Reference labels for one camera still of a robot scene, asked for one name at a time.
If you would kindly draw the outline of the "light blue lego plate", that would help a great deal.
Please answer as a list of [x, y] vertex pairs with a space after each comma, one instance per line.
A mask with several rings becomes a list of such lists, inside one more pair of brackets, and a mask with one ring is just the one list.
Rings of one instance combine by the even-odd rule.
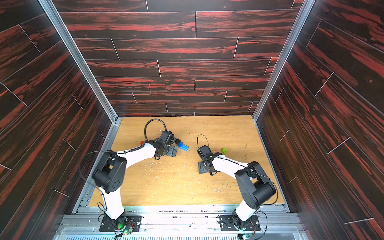
[[182, 143], [182, 142], [180, 142], [180, 143], [178, 144], [178, 147], [179, 147], [181, 150], [183, 150], [183, 151], [188, 151], [188, 149], [189, 149], [189, 146], [185, 145], [185, 144]]

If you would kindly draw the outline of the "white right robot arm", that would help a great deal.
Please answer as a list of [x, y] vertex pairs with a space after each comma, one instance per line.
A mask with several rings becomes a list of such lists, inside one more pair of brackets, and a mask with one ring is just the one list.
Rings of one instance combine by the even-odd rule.
[[243, 200], [233, 211], [232, 222], [238, 229], [245, 228], [254, 213], [278, 193], [274, 182], [258, 162], [242, 163], [220, 153], [198, 151], [198, 154], [202, 160], [199, 162], [202, 168], [200, 174], [209, 173], [212, 176], [221, 172], [237, 181]]

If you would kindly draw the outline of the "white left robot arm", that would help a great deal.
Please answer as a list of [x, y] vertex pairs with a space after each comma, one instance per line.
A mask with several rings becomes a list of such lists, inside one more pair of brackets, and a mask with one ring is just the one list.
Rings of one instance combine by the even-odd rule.
[[121, 186], [124, 182], [126, 169], [147, 159], [158, 160], [162, 156], [175, 157], [177, 150], [177, 146], [162, 146], [149, 141], [130, 150], [120, 152], [108, 150], [104, 152], [102, 159], [92, 174], [92, 178], [97, 188], [102, 192], [106, 207], [106, 219], [116, 228], [122, 228], [122, 221], [125, 217]]

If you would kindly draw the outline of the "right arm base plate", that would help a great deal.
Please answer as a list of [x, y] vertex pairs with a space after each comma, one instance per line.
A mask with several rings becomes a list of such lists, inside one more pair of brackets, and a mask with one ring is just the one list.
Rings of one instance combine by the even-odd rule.
[[251, 216], [248, 220], [242, 221], [237, 216], [232, 215], [218, 215], [216, 217], [217, 223], [220, 225], [221, 231], [260, 231], [260, 222], [256, 215]]

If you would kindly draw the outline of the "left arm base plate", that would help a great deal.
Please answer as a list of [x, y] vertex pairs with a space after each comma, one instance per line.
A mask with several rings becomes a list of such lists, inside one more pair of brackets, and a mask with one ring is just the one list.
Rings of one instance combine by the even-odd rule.
[[104, 214], [100, 232], [127, 233], [138, 232], [142, 223], [142, 216], [130, 216], [123, 214], [116, 220]]

